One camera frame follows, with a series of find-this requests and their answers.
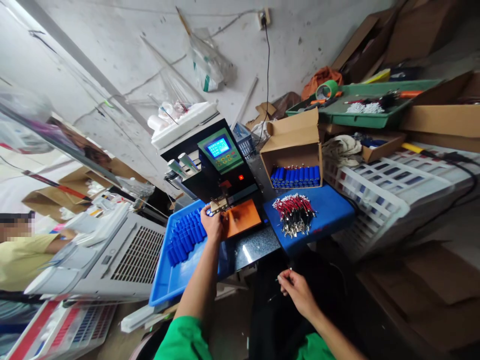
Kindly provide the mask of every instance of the green shirt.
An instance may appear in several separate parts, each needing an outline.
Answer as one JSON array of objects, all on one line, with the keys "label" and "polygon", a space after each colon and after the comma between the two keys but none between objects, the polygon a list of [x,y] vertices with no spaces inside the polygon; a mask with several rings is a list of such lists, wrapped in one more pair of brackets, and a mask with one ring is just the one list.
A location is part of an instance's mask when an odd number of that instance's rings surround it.
[{"label": "green shirt", "polygon": [[[211,360],[209,346],[202,337],[200,321],[191,316],[173,320],[154,360]],[[325,341],[315,332],[307,335],[296,360],[335,360]]]}]

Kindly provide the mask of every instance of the yellow shirt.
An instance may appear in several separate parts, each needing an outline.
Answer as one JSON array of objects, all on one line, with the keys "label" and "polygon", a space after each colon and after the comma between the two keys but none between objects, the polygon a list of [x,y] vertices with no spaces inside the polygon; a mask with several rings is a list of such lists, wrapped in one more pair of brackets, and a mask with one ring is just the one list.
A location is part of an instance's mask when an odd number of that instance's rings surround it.
[{"label": "yellow shirt", "polygon": [[13,237],[0,243],[0,290],[24,291],[53,255],[45,250],[59,234]]}]

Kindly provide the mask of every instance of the digital display screen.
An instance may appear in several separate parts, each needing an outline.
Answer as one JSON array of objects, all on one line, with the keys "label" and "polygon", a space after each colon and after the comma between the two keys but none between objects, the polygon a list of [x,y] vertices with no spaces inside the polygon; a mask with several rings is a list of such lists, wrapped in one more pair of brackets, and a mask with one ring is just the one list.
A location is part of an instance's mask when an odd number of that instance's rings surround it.
[{"label": "digital display screen", "polygon": [[221,138],[218,141],[215,141],[213,144],[208,145],[208,151],[212,157],[216,158],[222,155],[223,153],[230,150],[230,146],[227,144],[224,138]]}]

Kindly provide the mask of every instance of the tape roll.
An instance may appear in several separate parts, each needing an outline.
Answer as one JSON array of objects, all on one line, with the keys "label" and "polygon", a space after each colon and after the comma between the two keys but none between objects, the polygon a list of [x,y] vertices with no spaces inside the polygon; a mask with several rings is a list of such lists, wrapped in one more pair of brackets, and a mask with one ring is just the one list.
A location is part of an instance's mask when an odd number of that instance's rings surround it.
[{"label": "tape roll", "polygon": [[325,81],[322,85],[317,87],[315,97],[317,100],[334,98],[339,91],[339,85],[335,80]]}]

